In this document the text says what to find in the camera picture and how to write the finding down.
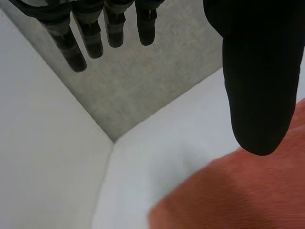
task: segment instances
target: orange towel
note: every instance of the orange towel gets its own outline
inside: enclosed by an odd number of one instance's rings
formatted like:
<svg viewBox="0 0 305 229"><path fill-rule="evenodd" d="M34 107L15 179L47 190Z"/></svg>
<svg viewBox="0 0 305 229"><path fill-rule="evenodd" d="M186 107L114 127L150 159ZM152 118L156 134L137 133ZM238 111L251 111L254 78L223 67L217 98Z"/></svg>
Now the orange towel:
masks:
<svg viewBox="0 0 305 229"><path fill-rule="evenodd" d="M305 99L278 149L238 149L211 162L165 197L151 229L305 228Z"/></svg>

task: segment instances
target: metal finger segment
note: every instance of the metal finger segment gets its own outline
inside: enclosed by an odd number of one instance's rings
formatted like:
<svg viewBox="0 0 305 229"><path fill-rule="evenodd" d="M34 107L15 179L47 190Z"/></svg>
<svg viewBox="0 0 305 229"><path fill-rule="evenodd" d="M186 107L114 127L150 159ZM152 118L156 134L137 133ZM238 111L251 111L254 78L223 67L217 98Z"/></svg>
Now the metal finger segment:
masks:
<svg viewBox="0 0 305 229"><path fill-rule="evenodd" d="M103 55L101 28L98 18L102 12L104 0L81 0L73 4L73 16L81 33L88 55L99 58Z"/></svg>
<svg viewBox="0 0 305 229"><path fill-rule="evenodd" d="M117 48L124 42L124 12L133 4L133 0L106 0L104 6L104 18L108 43Z"/></svg>
<svg viewBox="0 0 305 229"><path fill-rule="evenodd" d="M86 70L87 64L70 28L70 17L62 22L41 21L55 41L69 66L75 72Z"/></svg>
<svg viewBox="0 0 305 229"><path fill-rule="evenodd" d="M135 0L138 32L142 45L150 45L155 38L157 8L164 0Z"/></svg>

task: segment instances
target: orange cloth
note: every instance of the orange cloth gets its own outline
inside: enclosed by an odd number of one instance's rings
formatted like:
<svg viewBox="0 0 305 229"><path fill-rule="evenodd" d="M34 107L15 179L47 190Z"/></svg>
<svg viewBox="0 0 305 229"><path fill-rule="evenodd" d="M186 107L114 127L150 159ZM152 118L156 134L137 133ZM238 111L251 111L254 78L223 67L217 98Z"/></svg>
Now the orange cloth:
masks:
<svg viewBox="0 0 305 229"><path fill-rule="evenodd" d="M211 162L165 197L150 229L305 228L305 99L269 156L238 149Z"/></svg>

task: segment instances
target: white wall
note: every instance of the white wall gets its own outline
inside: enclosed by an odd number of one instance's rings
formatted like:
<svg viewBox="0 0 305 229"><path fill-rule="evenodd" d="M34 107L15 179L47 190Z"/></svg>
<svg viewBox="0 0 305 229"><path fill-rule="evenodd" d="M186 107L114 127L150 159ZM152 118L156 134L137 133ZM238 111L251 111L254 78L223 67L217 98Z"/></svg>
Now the white wall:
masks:
<svg viewBox="0 0 305 229"><path fill-rule="evenodd" d="M111 150L0 11L0 228L89 229Z"/></svg>
<svg viewBox="0 0 305 229"><path fill-rule="evenodd" d="M297 100L305 97L305 57ZM114 146L92 229L145 229L161 198L238 143L220 69Z"/></svg>

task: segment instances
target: black rubber fingertip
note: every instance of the black rubber fingertip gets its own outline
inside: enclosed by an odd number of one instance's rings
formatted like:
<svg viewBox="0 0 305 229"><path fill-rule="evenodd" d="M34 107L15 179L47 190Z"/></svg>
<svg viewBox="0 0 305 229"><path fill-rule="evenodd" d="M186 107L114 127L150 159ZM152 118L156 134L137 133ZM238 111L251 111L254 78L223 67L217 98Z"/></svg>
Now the black rubber fingertip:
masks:
<svg viewBox="0 0 305 229"><path fill-rule="evenodd" d="M82 55L75 55L67 58L67 62L76 73L83 72L87 68L87 63Z"/></svg>
<svg viewBox="0 0 305 229"><path fill-rule="evenodd" d="M108 42L112 48L119 48L124 43L124 34L120 33L108 33Z"/></svg>
<svg viewBox="0 0 305 229"><path fill-rule="evenodd" d="M139 37L142 45L144 46L151 45L154 42L154 38L155 38L154 30L139 33Z"/></svg>

